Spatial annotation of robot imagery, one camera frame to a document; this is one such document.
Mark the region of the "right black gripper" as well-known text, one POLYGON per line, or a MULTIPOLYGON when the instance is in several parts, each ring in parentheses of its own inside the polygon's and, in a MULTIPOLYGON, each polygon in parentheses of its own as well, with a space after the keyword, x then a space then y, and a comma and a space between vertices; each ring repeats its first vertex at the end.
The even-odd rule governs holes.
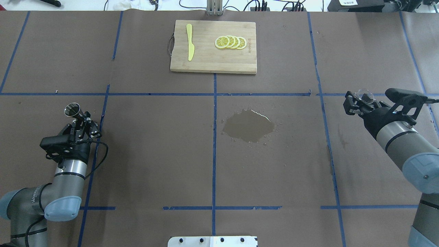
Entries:
POLYGON ((362 99, 363 95, 362 91, 347 91, 344 101, 345 113, 350 116, 357 114, 364 120, 383 119, 388 112, 388 104, 377 100, 367 103, 362 99))

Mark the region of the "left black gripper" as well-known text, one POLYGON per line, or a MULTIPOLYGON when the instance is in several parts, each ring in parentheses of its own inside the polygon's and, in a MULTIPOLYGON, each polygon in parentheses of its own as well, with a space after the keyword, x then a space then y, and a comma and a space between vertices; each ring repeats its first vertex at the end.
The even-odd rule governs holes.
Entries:
POLYGON ((73 138, 75 136, 75 144, 86 143, 91 139, 98 139, 102 137, 98 124, 94 122, 90 116, 86 115, 86 122, 77 123, 73 120, 68 123, 58 134, 58 136, 68 136, 73 138))

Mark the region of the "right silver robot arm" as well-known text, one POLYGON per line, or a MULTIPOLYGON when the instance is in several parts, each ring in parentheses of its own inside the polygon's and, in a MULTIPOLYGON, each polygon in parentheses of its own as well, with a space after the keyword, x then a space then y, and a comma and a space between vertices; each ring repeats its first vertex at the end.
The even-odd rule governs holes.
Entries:
POLYGON ((415 129, 425 104, 438 100, 417 91, 387 89, 388 105, 375 100, 366 90, 345 94, 347 115, 358 115, 371 136, 401 170, 404 177, 422 193, 408 238, 410 247, 439 245, 439 151, 415 129))

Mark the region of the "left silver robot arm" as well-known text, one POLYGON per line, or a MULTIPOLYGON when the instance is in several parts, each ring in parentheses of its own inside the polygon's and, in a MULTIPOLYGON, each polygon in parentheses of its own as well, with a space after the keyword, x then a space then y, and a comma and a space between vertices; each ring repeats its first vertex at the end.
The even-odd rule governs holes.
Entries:
POLYGON ((2 247, 47 247, 47 222, 77 217, 91 144, 100 136, 97 123, 86 113, 75 117, 58 135, 42 139, 46 158, 57 164, 53 181, 1 198, 1 217, 10 221, 10 241, 2 247))

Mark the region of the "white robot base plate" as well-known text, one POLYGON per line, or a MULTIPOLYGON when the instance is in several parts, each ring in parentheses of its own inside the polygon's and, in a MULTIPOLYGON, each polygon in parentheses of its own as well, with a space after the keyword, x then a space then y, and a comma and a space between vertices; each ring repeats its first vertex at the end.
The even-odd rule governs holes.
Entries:
POLYGON ((176 236, 168 247, 257 247, 256 236, 176 236))

